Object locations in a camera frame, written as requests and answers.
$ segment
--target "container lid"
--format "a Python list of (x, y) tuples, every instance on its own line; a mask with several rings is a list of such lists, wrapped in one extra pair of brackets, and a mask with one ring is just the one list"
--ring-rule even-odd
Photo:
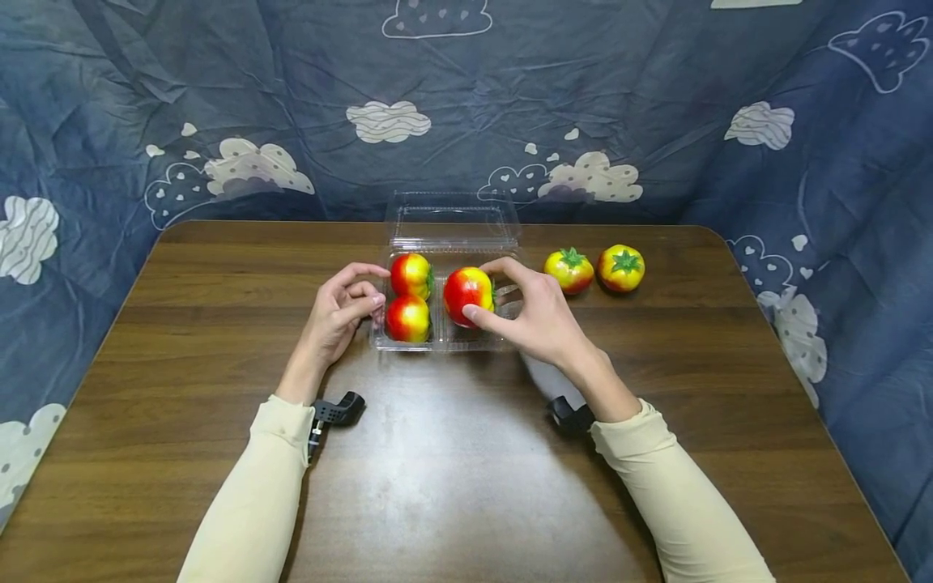
[(397, 192), (385, 213), (394, 246), (518, 245), (521, 227), (508, 194)]

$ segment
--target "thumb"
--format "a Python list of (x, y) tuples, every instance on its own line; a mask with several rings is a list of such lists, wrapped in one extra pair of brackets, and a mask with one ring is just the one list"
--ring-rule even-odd
[(337, 321), (338, 326), (349, 326), (354, 320), (370, 315), (373, 310), (384, 303), (385, 296), (383, 294), (358, 298), (334, 312), (334, 319)]
[(463, 314), (466, 316), (467, 320), (483, 330), (498, 334), (502, 337), (507, 336), (508, 327), (513, 324), (510, 320), (497, 316), (489, 310), (484, 310), (476, 304), (467, 304), (464, 306)]

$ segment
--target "clear plastic clamshell box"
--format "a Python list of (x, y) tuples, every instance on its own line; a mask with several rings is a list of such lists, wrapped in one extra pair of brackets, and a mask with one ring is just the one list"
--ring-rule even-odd
[[(518, 215), (508, 195), (475, 192), (399, 192), (389, 202), (385, 215), (388, 245), (383, 257), (387, 269), (400, 255), (420, 253), (434, 270), (434, 287), (427, 304), (431, 329), (426, 342), (400, 342), (385, 332), (384, 311), (373, 318), (370, 342), (378, 350), (407, 352), (497, 351), (508, 343), (478, 329), (460, 327), (444, 308), (444, 284), (462, 267), (478, 267), (499, 257), (514, 257), (524, 263), (519, 247)], [(511, 282), (493, 278), (494, 295), (504, 297), (514, 289)], [(392, 286), (383, 283), (386, 305), (396, 298)], [(515, 318), (520, 302), (496, 302), (495, 311)]]

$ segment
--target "red and yellow tomato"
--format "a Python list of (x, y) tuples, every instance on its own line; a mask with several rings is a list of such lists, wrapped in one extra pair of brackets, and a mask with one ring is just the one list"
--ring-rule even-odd
[(431, 314), (427, 302), (417, 296), (402, 296), (385, 311), (385, 332), (399, 342), (427, 342)]
[(557, 280), (567, 296), (584, 291), (593, 278), (592, 263), (573, 247), (551, 253), (544, 262), (544, 272)]
[(628, 245), (612, 245), (596, 264), (599, 279), (612, 291), (632, 291), (645, 277), (645, 259)]
[(464, 316), (464, 306), (475, 304), (484, 310), (494, 311), (493, 282), (480, 268), (464, 267), (451, 273), (444, 285), (444, 307), (458, 326), (475, 328)]
[(406, 253), (392, 263), (392, 289), (396, 295), (428, 299), (434, 287), (434, 273), (425, 256)]

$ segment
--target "long sleeve shirt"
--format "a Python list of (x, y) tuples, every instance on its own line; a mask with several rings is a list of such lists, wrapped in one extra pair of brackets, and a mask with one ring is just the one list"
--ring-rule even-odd
[[(277, 396), (207, 510), (184, 583), (274, 583), (295, 528), (314, 409)], [(619, 473), (654, 536), (667, 583), (773, 583), (729, 504), (647, 402), (632, 419), (594, 423), (596, 449)]]

